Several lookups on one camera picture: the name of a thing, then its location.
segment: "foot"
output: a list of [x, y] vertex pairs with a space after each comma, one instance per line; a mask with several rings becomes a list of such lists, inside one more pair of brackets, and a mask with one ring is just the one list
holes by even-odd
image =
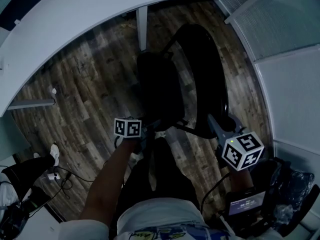
[[59, 152], [59, 148], [56, 144], [52, 144], [51, 150], [50, 150], [50, 155], [54, 158], [54, 166], [58, 166], [60, 152]]
[[41, 156], [38, 153], [33, 153], [33, 158], [40, 158]]

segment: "black chair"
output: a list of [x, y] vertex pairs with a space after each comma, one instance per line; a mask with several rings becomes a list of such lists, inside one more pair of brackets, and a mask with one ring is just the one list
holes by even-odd
[[[197, 116], [195, 128], [186, 127], [185, 109], [178, 72], [169, 52], [178, 42], [190, 64], [196, 87]], [[138, 56], [137, 69], [144, 96], [146, 117], [160, 120], [156, 131], [171, 126], [205, 139], [215, 138], [210, 130], [211, 114], [225, 131], [231, 132], [236, 124], [229, 117], [228, 92], [224, 69], [216, 44], [209, 32], [198, 24], [185, 24], [175, 33], [160, 53], [146, 52]]]

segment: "white table leg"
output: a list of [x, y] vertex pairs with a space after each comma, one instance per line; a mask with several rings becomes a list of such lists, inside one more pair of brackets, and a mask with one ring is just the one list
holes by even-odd
[[136, 24], [138, 27], [139, 47], [141, 51], [147, 48], [147, 18], [148, 6], [138, 8], [136, 11]]
[[17, 110], [17, 109], [25, 109], [25, 108], [34, 108], [34, 107], [45, 107], [52, 106], [55, 104], [55, 100], [51, 99], [30, 99], [30, 100], [19, 100], [13, 101], [7, 110]]

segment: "white plug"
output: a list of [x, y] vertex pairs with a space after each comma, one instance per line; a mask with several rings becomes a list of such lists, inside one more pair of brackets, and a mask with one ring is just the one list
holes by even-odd
[[48, 178], [49, 178], [49, 180], [51, 180], [51, 181], [59, 180], [59, 179], [60, 179], [60, 175], [59, 175], [59, 173], [57, 173], [57, 172], [55, 172], [55, 173], [49, 173], [49, 174], [48, 174]]

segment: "black pants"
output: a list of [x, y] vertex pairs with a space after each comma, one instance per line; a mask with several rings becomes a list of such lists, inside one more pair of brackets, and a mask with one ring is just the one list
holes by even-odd
[[197, 209], [199, 203], [191, 181], [176, 165], [170, 146], [164, 138], [153, 143], [156, 189], [149, 183], [149, 159], [143, 158], [132, 172], [121, 190], [114, 220], [133, 205], [152, 198], [176, 198], [191, 201]]
[[12, 165], [4, 169], [2, 173], [9, 178], [19, 200], [22, 200], [36, 179], [54, 165], [55, 159], [47, 155]]

